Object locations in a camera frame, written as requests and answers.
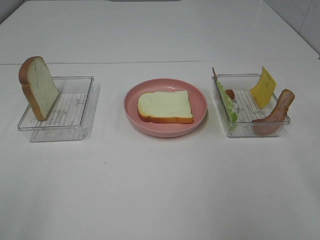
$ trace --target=yellow cheese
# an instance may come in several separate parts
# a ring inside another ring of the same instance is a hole
[[[259,82],[250,90],[250,93],[259,109],[263,109],[268,105],[276,88],[276,81],[270,73],[262,67]]]

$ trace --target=table surface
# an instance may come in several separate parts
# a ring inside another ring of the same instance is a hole
[[[0,36],[0,64],[319,58],[263,0],[27,1]]]
[[[228,138],[212,94],[217,74],[259,73],[291,89],[280,137]],[[0,65],[0,238],[6,240],[318,240],[319,61],[49,64],[53,76],[95,78],[91,134],[29,143],[18,132],[27,101],[19,65]],[[198,87],[204,122],[176,138],[132,127],[130,88],[154,78]]]

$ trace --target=plastic tray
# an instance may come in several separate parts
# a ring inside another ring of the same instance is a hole
[[[53,77],[59,89],[48,118],[38,121],[30,105],[27,106],[18,130],[30,142],[81,140],[88,135],[95,111],[93,76]]]
[[[276,122],[252,122],[255,119],[267,117],[277,104],[277,97],[273,94],[268,105],[259,109],[253,100],[250,89],[254,87],[259,79],[260,74],[217,74],[212,76],[213,95],[216,101],[223,128],[228,137],[275,137],[280,136],[287,125],[290,124],[288,115],[283,121]],[[217,87],[219,81],[226,90],[232,89],[235,95],[234,111],[237,114],[237,122],[230,121],[225,105],[223,103],[220,91]],[[270,128],[277,126],[277,130],[269,135],[260,135],[255,131],[259,128]]]

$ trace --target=toast slice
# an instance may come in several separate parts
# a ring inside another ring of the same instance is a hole
[[[145,92],[138,99],[137,111],[145,122],[191,124],[194,121],[186,90]]]
[[[20,67],[19,82],[36,119],[46,120],[59,91],[44,59],[40,56],[28,58]]]

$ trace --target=pink plate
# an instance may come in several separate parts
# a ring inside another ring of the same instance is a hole
[[[138,115],[138,98],[145,92],[176,92],[187,90],[193,114],[193,123],[153,123],[142,121]],[[157,78],[144,81],[133,87],[124,98],[124,111],[130,123],[139,131],[161,138],[173,138],[190,133],[204,120],[207,101],[202,92],[185,81],[171,78]]]

